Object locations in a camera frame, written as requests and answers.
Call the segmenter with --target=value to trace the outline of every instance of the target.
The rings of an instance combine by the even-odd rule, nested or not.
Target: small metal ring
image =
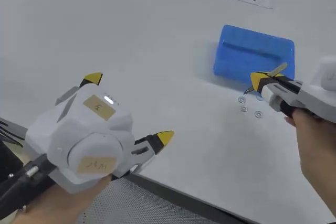
[[[238,98],[238,102],[240,102],[240,103],[245,103],[245,102],[246,102],[245,97],[239,97],[239,98]]]
[[[243,112],[246,112],[247,111],[247,106],[245,106],[245,105],[240,106],[240,110],[243,111]]]
[[[256,111],[254,113],[254,115],[256,116],[256,118],[262,118],[262,112],[261,111]]]

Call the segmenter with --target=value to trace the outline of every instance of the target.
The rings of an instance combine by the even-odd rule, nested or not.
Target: led light
[[[106,95],[104,96],[105,100],[107,100],[109,103],[114,104],[114,102],[111,100],[111,98],[107,97]]]

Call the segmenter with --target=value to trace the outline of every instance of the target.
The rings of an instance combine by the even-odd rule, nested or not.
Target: human hand
[[[336,216],[336,124],[301,109],[285,119],[296,127],[303,175]]]
[[[27,206],[25,213],[19,213],[12,224],[73,224],[110,182],[111,176],[107,176],[77,194],[70,194],[54,185]]]

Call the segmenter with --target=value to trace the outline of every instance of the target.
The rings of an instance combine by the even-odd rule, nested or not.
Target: yellow fingertip
[[[251,73],[251,82],[254,90],[258,90],[259,83],[262,78],[268,78],[268,76],[264,73],[258,73],[258,72]]]
[[[94,84],[99,85],[102,76],[103,76],[102,73],[97,72],[97,73],[88,74],[87,76],[84,77],[84,79],[86,79],[87,81],[90,81]]]
[[[157,134],[164,146],[168,145],[174,135],[174,131],[163,131]]]

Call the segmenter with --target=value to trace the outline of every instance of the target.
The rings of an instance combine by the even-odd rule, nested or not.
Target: black handle
[[[286,116],[288,116],[289,118],[293,118],[293,112],[296,109],[296,107],[290,106],[288,105],[287,102],[282,101],[280,103],[280,111],[285,114]]]

